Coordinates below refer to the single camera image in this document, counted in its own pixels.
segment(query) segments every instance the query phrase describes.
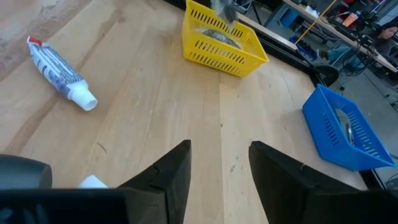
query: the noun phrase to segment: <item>wooden table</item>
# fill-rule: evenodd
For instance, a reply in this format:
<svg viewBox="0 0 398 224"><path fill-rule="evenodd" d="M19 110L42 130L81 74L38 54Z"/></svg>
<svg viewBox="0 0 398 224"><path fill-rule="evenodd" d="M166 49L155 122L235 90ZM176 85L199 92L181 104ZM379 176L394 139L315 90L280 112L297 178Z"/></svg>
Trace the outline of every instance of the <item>wooden table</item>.
<svg viewBox="0 0 398 224"><path fill-rule="evenodd" d="M296 3L293 3L291 0L283 0L283 2L285 3L284 6L288 6L289 8L292 8L296 11L298 11L299 13L301 13L301 15L305 16L307 19L309 19L310 21L314 21L317 18L315 16L313 16L312 14L310 14L309 12L307 12L305 10L305 6L303 5L298 5ZM270 18L268 19L268 21L265 23L265 26L267 28L271 28L271 26L273 26L273 24L275 24L276 20L279 20L281 16L283 16L283 14L286 11L286 7L281 6L280 8L278 8L272 16L270 16ZM320 25L321 27L325 28L326 30L330 31L331 33L335 34L337 37L341 38L344 42L346 42L348 45L357 48L358 47L358 43L357 41L352 41L350 38L348 38L347 36L345 36L344 34L342 34L341 32L338 32L332 25L330 25L327 22L324 22L324 20L318 20L317 24ZM360 51L362 51L362 53L367 53L367 49L360 46L359 48ZM377 56L373 57L373 59L377 62L379 62L381 65L385 66L386 68L388 68L389 70L391 70L392 72L398 72L398 70L395 68L395 66L393 66L391 63L389 63L382 55L377 54Z"/></svg>
<svg viewBox="0 0 398 224"><path fill-rule="evenodd" d="M271 56L244 79L185 60L183 11L161 0L96 0L79 11L48 42L87 80L97 108L61 98L28 55L0 83L1 152L50 164L54 187L91 174L116 187L191 139L185 223L265 222L248 160L254 140L366 188L357 172L319 158L301 111L314 90L306 74Z"/></svg>

